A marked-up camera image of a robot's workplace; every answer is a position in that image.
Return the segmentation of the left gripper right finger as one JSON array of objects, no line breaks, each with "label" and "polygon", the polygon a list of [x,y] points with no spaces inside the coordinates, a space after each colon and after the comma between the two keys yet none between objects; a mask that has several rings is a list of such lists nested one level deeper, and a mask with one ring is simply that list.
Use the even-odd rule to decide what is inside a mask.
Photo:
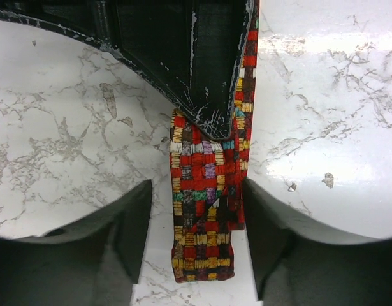
[{"label": "left gripper right finger", "polygon": [[242,184],[257,298],[265,305],[392,305],[392,237],[357,235]]}]

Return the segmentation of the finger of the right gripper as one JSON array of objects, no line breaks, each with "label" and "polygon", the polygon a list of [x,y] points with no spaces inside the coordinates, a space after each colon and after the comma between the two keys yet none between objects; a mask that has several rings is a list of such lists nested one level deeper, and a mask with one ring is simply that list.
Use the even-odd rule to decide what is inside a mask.
[{"label": "finger of the right gripper", "polygon": [[125,64],[214,140],[232,130],[252,1],[0,1],[0,20],[65,35]]}]

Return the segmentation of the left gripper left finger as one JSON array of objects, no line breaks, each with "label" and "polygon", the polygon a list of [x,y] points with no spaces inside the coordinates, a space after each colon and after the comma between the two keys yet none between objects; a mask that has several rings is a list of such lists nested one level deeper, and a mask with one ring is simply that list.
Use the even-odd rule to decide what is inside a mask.
[{"label": "left gripper left finger", "polygon": [[144,180],[40,237],[0,237],[0,305],[129,305],[152,208]]}]

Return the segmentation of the red patterned tie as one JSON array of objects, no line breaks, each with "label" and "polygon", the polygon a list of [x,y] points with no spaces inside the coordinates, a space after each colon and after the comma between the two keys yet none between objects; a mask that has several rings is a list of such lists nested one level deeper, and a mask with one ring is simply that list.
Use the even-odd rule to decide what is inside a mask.
[{"label": "red patterned tie", "polygon": [[209,140],[181,111],[172,113],[171,265],[177,283],[225,281],[235,274],[231,233],[245,227],[242,180],[249,164],[258,29],[259,3],[254,3],[227,140]]}]

